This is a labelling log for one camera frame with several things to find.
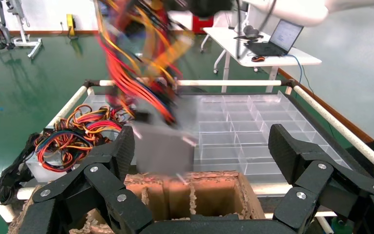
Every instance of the green floor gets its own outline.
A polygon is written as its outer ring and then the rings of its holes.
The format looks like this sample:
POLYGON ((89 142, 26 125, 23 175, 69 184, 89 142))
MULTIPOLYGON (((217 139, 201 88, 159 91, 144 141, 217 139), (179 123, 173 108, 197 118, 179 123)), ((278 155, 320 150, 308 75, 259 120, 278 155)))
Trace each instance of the green floor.
MULTIPOLYGON (((215 75, 212 69, 221 48, 210 40, 206 52, 200 54, 202 40, 203 37, 198 37, 199 43, 180 62, 184 79, 221 79, 222 74, 215 75)), ((33 62, 27 57, 29 49, 0 54, 0 173, 19 154, 29 134, 40 132, 85 79, 107 77, 105 56, 95 37, 79 38, 75 48, 80 48, 81 55, 65 37, 43 38, 43 44, 44 48, 33 62)), ((223 64, 224 60, 219 64, 221 73, 223 64)), ((229 79, 268 79, 268 75, 254 73, 252 68, 241 67, 232 59, 229 79)), ((220 91, 220 87, 205 89, 220 91)), ((229 87, 227 91, 264 90, 262 87, 229 87)), ((308 109, 329 128, 327 122, 308 109)), ((343 146, 349 145, 340 135, 336 137, 343 146)), ((0 217, 0 234, 6 231, 7 226, 0 217)))

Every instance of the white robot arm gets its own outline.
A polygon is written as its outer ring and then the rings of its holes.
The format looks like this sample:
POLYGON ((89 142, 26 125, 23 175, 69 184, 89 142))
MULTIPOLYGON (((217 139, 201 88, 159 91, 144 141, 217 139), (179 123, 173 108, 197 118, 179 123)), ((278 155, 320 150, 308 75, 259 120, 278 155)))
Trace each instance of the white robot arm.
MULTIPOLYGON (((244 0, 268 12, 273 0, 244 0)), ((306 27, 321 24, 333 12, 373 6, 374 0, 277 0, 273 15, 306 27)))

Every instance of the yellow device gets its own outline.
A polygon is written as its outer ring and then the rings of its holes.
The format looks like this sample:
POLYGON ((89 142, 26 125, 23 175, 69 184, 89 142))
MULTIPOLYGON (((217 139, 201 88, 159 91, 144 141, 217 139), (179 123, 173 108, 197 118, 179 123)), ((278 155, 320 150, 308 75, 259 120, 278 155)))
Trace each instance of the yellow device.
POLYGON ((67 14, 68 37, 75 37, 75 19, 72 14, 67 14))

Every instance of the cardboard box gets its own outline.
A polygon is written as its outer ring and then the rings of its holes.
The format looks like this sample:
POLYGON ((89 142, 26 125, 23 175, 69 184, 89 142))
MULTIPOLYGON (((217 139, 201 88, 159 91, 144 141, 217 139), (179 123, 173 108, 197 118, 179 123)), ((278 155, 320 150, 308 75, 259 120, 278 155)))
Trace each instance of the cardboard box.
MULTIPOLYGON (((238 172, 191 172, 178 178, 156 175, 128 175, 125 185, 152 211, 155 221, 189 220, 191 215, 225 216, 240 219, 264 219, 262 207, 246 177, 238 172)), ((81 229, 71 234, 112 234, 96 210, 88 212, 81 229)))

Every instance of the white wall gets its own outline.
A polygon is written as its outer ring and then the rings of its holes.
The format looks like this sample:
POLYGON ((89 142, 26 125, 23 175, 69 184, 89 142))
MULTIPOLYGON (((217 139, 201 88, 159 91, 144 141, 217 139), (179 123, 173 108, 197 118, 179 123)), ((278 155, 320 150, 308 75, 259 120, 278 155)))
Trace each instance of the white wall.
MULTIPOLYGON (((61 21, 67 30, 67 14, 75 15, 77 30, 97 30, 94 2, 92 0, 22 0, 22 8, 31 25, 27 31, 59 31, 61 21)), ((19 30, 15 16, 8 13, 3 3, 7 28, 19 30)))
MULTIPOLYGON (((255 26, 264 14, 258 12, 255 26)), ((278 19, 271 19, 271 34, 278 19)), ((295 47, 322 60, 305 66, 315 94, 374 137, 374 7, 331 14, 323 24, 304 28, 295 47)), ((299 79, 298 67, 282 67, 299 79)), ((302 84, 307 87, 303 78, 302 84)))

